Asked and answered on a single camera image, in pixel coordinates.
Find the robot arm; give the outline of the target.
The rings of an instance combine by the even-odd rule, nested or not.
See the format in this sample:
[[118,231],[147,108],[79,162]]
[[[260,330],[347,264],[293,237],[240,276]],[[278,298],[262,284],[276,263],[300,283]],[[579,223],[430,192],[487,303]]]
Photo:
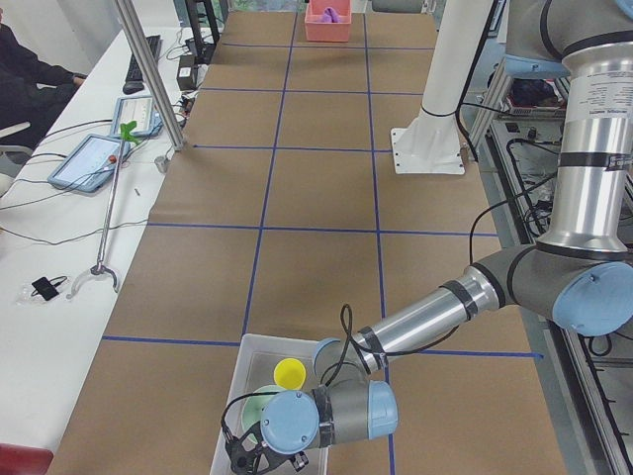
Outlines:
[[290,457],[391,434],[396,399],[371,374],[482,312],[518,305],[586,336],[630,319],[632,268],[617,222],[632,163],[631,3],[512,2],[506,68],[518,78],[571,79],[547,232],[472,262],[461,277],[371,327],[320,341],[318,385],[275,395],[254,426],[264,453]]

